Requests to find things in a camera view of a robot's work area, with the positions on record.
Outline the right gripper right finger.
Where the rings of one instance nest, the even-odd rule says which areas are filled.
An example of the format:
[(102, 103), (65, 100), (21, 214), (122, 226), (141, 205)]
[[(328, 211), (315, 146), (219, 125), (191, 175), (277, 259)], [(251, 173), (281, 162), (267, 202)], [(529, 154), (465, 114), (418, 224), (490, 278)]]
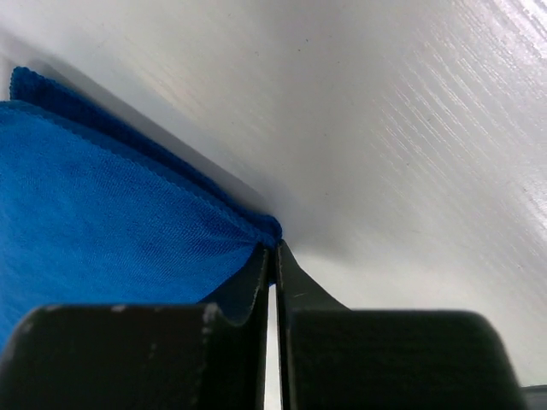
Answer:
[(275, 252), (285, 409), (523, 409), (500, 336), (481, 315), (350, 309)]

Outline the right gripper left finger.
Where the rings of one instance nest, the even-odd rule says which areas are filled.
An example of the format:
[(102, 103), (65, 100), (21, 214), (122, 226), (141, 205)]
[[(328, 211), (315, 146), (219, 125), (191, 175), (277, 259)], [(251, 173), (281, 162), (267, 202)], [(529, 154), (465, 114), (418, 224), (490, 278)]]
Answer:
[(1, 356), (4, 409), (260, 409), (270, 254), (197, 304), (49, 305)]

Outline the blue towel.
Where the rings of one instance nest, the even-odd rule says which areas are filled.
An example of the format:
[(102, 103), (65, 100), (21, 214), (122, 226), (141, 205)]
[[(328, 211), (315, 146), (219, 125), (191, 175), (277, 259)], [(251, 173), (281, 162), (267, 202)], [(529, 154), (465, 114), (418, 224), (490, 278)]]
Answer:
[(1, 338), (50, 304), (198, 302), (279, 222), (26, 67), (1, 104)]

